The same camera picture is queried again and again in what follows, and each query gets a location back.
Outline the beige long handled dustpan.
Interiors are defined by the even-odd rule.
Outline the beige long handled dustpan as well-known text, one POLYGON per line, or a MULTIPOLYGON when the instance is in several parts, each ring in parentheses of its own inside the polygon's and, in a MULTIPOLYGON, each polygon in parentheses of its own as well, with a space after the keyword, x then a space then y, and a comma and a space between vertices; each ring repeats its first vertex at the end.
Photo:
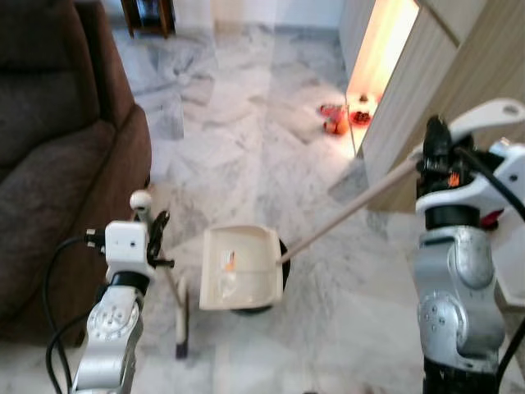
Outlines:
MULTIPOLYGON (((513 98, 495 98, 463 112, 451 121, 443 120, 449 125, 453 145, 465 144, 475 148, 475 132, 522 123, 525 120, 525 105, 513 98)), ((279 303, 284 297, 281 289, 283 263, 299 255, 372 200, 386 194, 391 188, 404 184, 410 177, 416 180, 416 203, 417 161, 421 157, 422 142, 410 151, 409 156, 397 168, 345 205, 337 217, 285 253, 279 250, 278 234, 269 227, 244 224, 207 230, 203 236, 200 269, 200 309, 234 310, 279 303)), ((484 217, 476 208, 466 206, 441 206, 428 209, 425 213, 435 213, 439 208, 464 208, 469 213, 477 213, 479 218, 484 217)))

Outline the wooden handled broom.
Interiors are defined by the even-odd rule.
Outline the wooden handled broom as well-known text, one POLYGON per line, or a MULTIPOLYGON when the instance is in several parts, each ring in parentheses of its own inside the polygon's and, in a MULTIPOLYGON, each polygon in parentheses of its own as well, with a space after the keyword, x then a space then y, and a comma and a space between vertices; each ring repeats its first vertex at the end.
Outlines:
MULTIPOLYGON (((158 215, 153 214, 153 196, 145 189, 132 192, 129 205, 135 211, 135 220, 148 225, 158 215)), ((177 277, 173 273, 173 268, 154 268, 160 270, 162 277, 176 300, 176 352, 174 356, 177 360, 184 360, 189 354, 189 286, 184 277, 177 277)))

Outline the dark grey fabric sofa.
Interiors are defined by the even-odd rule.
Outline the dark grey fabric sofa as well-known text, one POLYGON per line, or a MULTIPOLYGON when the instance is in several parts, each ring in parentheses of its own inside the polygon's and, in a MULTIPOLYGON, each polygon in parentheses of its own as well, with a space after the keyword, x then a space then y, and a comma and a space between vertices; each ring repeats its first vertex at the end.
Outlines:
POLYGON ((100 0, 0 0, 0 344, 45 345, 89 311, 153 151, 100 0))

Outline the red jar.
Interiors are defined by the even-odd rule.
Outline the red jar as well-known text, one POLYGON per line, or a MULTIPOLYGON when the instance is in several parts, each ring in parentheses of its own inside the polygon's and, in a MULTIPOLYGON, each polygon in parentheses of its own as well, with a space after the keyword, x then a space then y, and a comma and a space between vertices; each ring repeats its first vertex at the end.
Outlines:
POLYGON ((480 218, 480 228, 485 231, 494 231, 495 229, 498 229, 499 221, 503 213, 504 210, 500 209, 492 211, 492 213, 488 213, 487 215, 484 215, 483 218, 480 218))

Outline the dark wooden shelf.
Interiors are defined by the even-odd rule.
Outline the dark wooden shelf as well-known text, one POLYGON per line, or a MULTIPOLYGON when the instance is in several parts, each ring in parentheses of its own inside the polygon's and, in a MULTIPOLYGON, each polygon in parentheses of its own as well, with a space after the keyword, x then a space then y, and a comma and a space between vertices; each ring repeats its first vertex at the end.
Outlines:
POLYGON ((176 33, 173 0, 120 0, 128 34, 161 36, 167 39, 176 33))

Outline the red round plate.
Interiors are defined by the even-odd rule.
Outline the red round plate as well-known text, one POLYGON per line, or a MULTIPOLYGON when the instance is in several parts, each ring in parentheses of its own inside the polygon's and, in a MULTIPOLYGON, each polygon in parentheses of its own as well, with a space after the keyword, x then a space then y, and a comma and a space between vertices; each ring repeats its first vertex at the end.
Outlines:
POLYGON ((349 121, 345 117, 328 117, 323 122, 322 127, 327 135, 334 136, 348 135, 351 131, 349 121))

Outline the light wooden cabinet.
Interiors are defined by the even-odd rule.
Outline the light wooden cabinet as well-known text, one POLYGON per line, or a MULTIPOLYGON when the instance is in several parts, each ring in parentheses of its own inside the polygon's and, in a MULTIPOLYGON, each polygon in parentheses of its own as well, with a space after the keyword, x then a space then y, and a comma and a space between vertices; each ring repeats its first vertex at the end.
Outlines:
POLYGON ((429 117, 525 98, 525 0, 345 0, 339 39, 346 102, 377 104, 351 172, 331 188, 339 202, 393 172, 429 117))

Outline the small red offering tray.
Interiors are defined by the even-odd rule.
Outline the small red offering tray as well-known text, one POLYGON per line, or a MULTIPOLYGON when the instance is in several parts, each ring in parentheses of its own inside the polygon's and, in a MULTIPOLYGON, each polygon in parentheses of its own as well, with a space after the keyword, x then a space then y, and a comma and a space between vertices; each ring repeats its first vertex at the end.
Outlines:
POLYGON ((346 119, 353 128, 368 128, 372 123, 372 109, 354 108, 346 113, 346 119))

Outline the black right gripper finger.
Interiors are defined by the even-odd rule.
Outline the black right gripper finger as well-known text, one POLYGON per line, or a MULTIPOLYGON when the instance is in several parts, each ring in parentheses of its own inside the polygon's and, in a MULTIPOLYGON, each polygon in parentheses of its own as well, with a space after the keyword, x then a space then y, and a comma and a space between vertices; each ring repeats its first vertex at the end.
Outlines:
POLYGON ((446 160, 453 151, 453 138, 449 125, 438 115, 431 116, 425 125, 422 157, 428 161, 446 160))

